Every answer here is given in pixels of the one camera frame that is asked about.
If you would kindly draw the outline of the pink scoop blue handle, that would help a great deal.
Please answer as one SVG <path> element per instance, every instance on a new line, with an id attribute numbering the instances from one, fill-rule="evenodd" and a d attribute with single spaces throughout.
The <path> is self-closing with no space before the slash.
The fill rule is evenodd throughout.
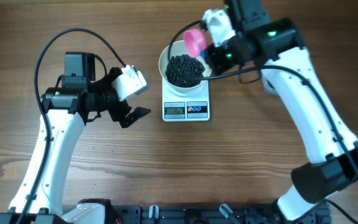
<path id="1" fill-rule="evenodd" d="M 192 58 L 200 56 L 207 48 L 207 41 L 203 32 L 199 29 L 186 30 L 183 34 L 183 40 L 186 51 Z"/>

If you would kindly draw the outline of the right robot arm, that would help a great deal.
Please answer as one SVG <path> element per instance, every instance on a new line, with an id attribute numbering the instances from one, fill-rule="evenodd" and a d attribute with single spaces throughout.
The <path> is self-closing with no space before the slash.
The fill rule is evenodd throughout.
<path id="1" fill-rule="evenodd" d="M 281 98 L 298 128 L 308 162 L 292 170 L 292 186 L 277 200 L 282 219 L 295 223 L 358 183 L 358 138 L 319 82 L 295 23 L 271 21 L 260 1 L 226 1 L 224 9 L 207 10 L 201 25 L 213 41 L 206 60 L 215 78 L 253 62 L 265 89 Z"/>

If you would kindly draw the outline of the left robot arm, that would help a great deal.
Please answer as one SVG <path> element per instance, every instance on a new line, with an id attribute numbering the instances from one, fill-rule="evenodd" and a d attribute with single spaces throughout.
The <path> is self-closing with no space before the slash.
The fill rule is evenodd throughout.
<path id="1" fill-rule="evenodd" d="M 26 175 L 0 223 L 120 223 L 110 200 L 84 199 L 68 213 L 63 212 L 63 190 L 71 156 L 90 112 L 107 111 L 114 122 L 128 128 L 150 113 L 132 109 L 127 97 L 139 95 L 149 84 L 135 66 L 113 67 L 95 78 L 95 61 L 86 52 L 65 54 L 64 74 L 59 83 L 41 97 L 37 143 Z"/>

